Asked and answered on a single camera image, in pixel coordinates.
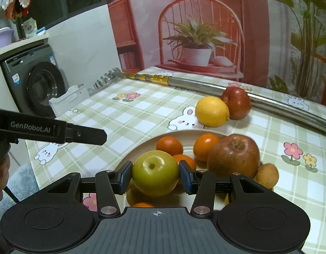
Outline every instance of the cartoon rabbit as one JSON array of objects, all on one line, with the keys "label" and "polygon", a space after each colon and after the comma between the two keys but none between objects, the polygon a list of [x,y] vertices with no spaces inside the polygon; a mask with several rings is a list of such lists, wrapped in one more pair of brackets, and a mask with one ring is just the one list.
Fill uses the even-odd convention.
[{"label": "cartoon rabbit", "polygon": [[53,157],[56,155],[57,150],[67,146],[69,143],[49,143],[45,146],[42,150],[38,151],[37,155],[35,156],[35,160],[40,161],[40,165],[44,165],[48,163]]},{"label": "cartoon rabbit", "polygon": [[174,74],[169,71],[161,71],[157,75],[166,75],[166,76],[173,76]]},{"label": "cartoon rabbit", "polygon": [[292,95],[289,94],[284,94],[284,96],[286,98],[288,98],[288,104],[291,105],[292,107],[296,107],[305,111],[309,111],[309,107],[308,105],[306,105],[304,103],[304,99],[303,98],[299,98],[299,97],[294,97]]},{"label": "cartoon rabbit", "polygon": [[183,110],[183,115],[176,117],[169,122],[168,129],[175,130],[191,130],[191,129],[204,129],[204,125],[198,122],[195,115],[195,107],[189,106]]}]

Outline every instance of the blue fluffy fabric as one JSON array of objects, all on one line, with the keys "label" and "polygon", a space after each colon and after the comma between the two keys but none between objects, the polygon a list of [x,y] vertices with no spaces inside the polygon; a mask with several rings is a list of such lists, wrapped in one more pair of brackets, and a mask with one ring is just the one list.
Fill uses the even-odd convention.
[{"label": "blue fluffy fabric", "polygon": [[[17,169],[9,178],[8,187],[19,201],[22,201],[39,190],[30,163],[22,165]],[[3,214],[13,205],[15,205],[15,202],[4,192],[3,200],[0,202],[0,222]],[[7,251],[9,251],[9,247],[0,230],[0,254],[6,253]]]}]

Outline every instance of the white plastic basket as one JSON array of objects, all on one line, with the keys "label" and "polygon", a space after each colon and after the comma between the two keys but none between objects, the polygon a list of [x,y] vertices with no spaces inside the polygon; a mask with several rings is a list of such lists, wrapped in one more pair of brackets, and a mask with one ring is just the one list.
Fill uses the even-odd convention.
[{"label": "white plastic basket", "polygon": [[84,85],[81,87],[75,85],[70,87],[68,91],[59,98],[50,99],[49,103],[56,117],[59,117],[61,114],[74,108],[89,97],[88,90]]}]

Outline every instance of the tablecloth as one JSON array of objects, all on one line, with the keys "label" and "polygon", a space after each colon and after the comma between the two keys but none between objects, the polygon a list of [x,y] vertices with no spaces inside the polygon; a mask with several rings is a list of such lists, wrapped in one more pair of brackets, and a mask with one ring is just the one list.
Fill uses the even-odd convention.
[{"label": "tablecloth", "polygon": [[[142,71],[160,72],[162,70],[157,68]],[[182,73],[172,75],[235,86],[228,85],[233,82],[223,79]],[[240,87],[287,101],[285,96],[271,90],[244,84],[240,84]],[[112,84],[59,117],[74,124],[104,129],[108,134],[106,144],[91,146],[71,143],[59,146],[27,141],[39,187],[44,188],[71,172],[80,172],[82,177],[88,177],[101,170],[114,169],[126,153],[147,139],[175,129],[185,129],[185,126],[178,125],[176,118],[183,117],[186,108],[194,110],[203,96],[130,79]],[[326,118],[324,106],[307,101],[304,103],[310,110]],[[195,124],[198,129],[204,129],[196,117]],[[310,217],[311,231],[304,251],[307,254],[326,253],[326,137],[254,109],[241,121],[229,120],[221,127],[209,129],[226,135],[244,134],[256,141],[261,161],[273,163],[279,170],[280,178],[275,192],[303,208]]]}]

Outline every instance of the purple pot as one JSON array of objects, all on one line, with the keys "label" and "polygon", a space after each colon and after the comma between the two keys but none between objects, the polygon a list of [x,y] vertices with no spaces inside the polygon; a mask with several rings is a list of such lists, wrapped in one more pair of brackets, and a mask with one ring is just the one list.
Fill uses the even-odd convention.
[{"label": "purple pot", "polygon": [[3,48],[12,43],[11,36],[13,35],[14,30],[11,28],[2,28],[0,29],[0,48]]}]

